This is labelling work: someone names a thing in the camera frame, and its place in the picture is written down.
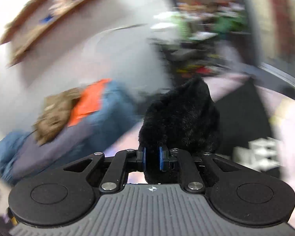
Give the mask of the black fuzzy garment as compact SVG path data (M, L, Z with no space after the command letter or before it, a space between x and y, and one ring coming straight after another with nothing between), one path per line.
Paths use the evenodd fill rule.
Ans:
M221 144L219 119L209 87L200 77L157 98L148 107L138 136L146 150L146 181L157 184L177 180L176 173L160 170L160 147L182 149L196 157L216 152Z

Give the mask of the purple floral bed sheet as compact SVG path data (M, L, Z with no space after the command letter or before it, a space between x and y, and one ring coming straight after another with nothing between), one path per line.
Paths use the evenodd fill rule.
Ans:
M110 147L108 147L104 151L104 155L106 157L113 157L118 151L121 151L121 150L138 149L138 146L139 146L138 135L142 125L143 125L143 120L140 120L129 131L124 133L124 135L122 135L115 143L113 143ZM131 172L128 174L127 183L147 184L144 173L138 172L138 171Z

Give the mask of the orange cloth on bed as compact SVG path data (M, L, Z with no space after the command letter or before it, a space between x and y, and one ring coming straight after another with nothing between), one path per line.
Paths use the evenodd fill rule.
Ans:
M84 88L78 103L71 111L68 127L77 125L83 118L101 109L102 96L109 82L111 79L104 78Z

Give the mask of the black folded garment right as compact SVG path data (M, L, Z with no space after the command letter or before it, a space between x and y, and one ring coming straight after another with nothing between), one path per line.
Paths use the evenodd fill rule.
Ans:
M216 101L222 142L217 154L233 162L281 178L277 140L261 97L249 78Z

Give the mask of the olive brown jacket on bed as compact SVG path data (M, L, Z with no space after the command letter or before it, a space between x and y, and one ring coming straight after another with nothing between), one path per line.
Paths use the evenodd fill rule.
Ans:
M80 98L80 88L72 88L44 99L43 111L33 125L34 136L40 146L58 136Z

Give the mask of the teal bed with grey blanket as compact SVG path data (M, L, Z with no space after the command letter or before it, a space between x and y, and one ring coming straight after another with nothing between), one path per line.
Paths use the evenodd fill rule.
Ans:
M109 82L99 111L77 125L67 124L52 141L40 146L32 132L12 131L0 141L0 177L15 185L24 177L36 175L103 152L138 122L136 104L119 83Z

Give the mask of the wooden wall shelf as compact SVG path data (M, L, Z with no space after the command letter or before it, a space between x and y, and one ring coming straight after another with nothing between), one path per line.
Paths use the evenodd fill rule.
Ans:
M29 0L6 25L0 45L10 44L8 67L24 60L30 49L66 17L93 0Z

